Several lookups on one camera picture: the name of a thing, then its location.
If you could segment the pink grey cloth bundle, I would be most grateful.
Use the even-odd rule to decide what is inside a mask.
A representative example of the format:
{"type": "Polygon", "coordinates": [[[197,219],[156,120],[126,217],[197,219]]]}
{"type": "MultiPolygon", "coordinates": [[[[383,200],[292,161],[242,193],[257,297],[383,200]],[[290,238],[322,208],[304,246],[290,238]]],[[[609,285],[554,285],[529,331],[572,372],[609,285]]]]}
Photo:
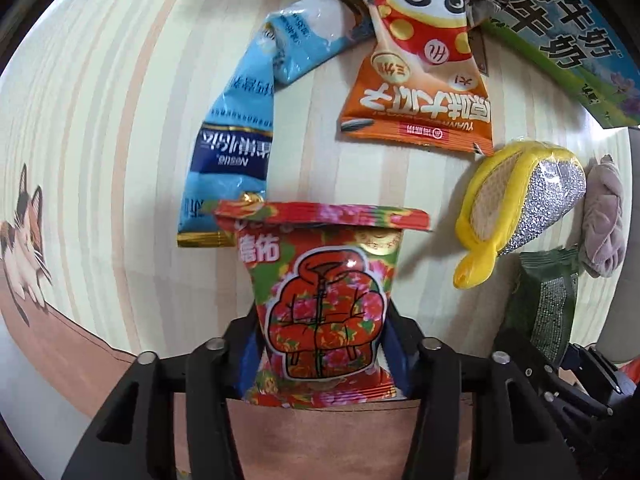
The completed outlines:
{"type": "Polygon", "coordinates": [[[593,278],[610,278],[623,263],[624,186],[613,157],[604,155],[589,171],[582,214],[579,259],[593,278]]]}

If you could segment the red floral snack packet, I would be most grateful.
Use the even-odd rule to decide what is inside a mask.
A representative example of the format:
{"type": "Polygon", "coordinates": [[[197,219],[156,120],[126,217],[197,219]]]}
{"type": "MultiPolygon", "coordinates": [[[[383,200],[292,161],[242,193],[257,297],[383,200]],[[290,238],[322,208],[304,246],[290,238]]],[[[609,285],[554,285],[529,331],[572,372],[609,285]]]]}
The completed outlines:
{"type": "Polygon", "coordinates": [[[222,200],[214,210],[253,286],[265,350],[243,398],[329,408],[396,398],[378,364],[402,236],[421,209],[222,200]]]}

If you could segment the green snack packet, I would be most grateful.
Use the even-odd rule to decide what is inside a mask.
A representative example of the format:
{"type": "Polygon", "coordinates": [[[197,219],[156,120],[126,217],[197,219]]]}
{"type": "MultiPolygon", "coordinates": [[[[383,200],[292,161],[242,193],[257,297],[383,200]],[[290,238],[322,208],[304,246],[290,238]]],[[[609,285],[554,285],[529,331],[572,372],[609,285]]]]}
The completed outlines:
{"type": "Polygon", "coordinates": [[[517,330],[554,367],[570,343],[578,293],[576,246],[520,252],[501,328],[517,330]]]}

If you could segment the blue Nestle sachet strip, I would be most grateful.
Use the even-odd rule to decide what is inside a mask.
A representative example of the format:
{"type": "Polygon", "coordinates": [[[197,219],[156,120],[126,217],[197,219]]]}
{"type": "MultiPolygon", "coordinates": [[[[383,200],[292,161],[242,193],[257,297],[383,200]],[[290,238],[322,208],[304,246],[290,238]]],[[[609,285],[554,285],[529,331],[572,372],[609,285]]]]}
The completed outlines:
{"type": "Polygon", "coordinates": [[[178,246],[229,245],[214,211],[222,200],[264,200],[277,88],[372,34],[362,0],[299,0],[265,18],[195,138],[178,246]]]}

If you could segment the cardboard milk box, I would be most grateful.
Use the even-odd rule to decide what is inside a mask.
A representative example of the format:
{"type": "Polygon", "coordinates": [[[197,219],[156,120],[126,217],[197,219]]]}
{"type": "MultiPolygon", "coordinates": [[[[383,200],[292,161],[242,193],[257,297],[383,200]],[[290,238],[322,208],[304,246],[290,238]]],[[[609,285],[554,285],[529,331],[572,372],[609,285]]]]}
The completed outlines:
{"type": "Polygon", "coordinates": [[[591,0],[506,0],[487,27],[605,128],[639,121],[639,64],[591,0]]]}

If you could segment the orange panda snack packet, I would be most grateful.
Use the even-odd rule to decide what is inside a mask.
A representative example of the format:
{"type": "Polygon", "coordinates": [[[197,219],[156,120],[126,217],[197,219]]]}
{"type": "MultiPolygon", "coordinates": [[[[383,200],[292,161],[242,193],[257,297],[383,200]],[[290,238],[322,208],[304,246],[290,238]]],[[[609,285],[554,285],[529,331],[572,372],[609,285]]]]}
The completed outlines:
{"type": "Polygon", "coordinates": [[[469,32],[506,0],[363,0],[375,46],[340,116],[346,136],[494,151],[491,102],[469,32]]]}

